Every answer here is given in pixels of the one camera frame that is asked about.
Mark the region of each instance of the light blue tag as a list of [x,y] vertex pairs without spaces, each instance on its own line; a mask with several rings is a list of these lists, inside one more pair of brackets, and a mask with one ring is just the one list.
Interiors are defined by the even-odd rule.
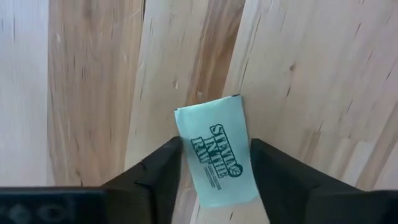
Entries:
[[258,196],[240,95],[179,108],[175,120],[201,206]]

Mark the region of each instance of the blue label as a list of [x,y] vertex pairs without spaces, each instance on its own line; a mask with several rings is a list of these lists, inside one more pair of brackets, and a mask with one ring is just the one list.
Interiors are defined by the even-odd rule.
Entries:
[[210,185],[221,190],[218,179],[237,178],[242,175],[243,167],[236,161],[224,127],[221,124],[211,126],[210,133],[212,134],[210,138],[191,139],[191,144],[199,162],[208,164],[204,170]]

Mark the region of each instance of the wood surface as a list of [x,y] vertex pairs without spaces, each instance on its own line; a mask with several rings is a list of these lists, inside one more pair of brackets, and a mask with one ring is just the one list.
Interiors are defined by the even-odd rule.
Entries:
[[[26,2],[0,3],[0,185],[100,185],[175,108],[240,93],[250,138],[398,189],[397,1]],[[182,167],[173,223],[266,222],[260,198],[202,208]]]
[[57,185],[124,170],[142,0],[50,1],[49,151]]
[[[221,97],[244,1],[148,0],[133,99],[126,168],[178,134],[176,108]],[[187,164],[173,223],[195,204]]]
[[53,184],[47,151],[49,3],[0,1],[0,186]]

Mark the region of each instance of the wooden board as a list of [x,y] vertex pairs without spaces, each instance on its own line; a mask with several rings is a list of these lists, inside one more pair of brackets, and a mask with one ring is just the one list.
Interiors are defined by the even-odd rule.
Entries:
[[[244,1],[148,0],[126,168],[176,136],[174,109],[221,97]],[[196,193],[183,161],[173,223],[189,223]]]
[[49,151],[58,185],[124,170],[142,0],[50,1]]
[[[251,138],[398,188],[398,2],[147,0],[144,20],[142,7],[0,3],[0,185],[48,185],[52,169],[58,185],[102,184],[177,134],[175,108],[240,93]],[[201,208],[183,160],[174,223],[266,220],[259,198]]]
[[[250,137],[361,189],[373,189],[381,171],[379,185],[397,183],[387,178],[393,162],[384,167],[397,142],[397,9],[377,0],[246,2],[224,95],[243,95]],[[201,210],[198,220],[264,223],[261,206]],[[238,215],[248,208],[257,213]]]
[[0,1],[0,186],[53,184],[47,152],[48,0]]

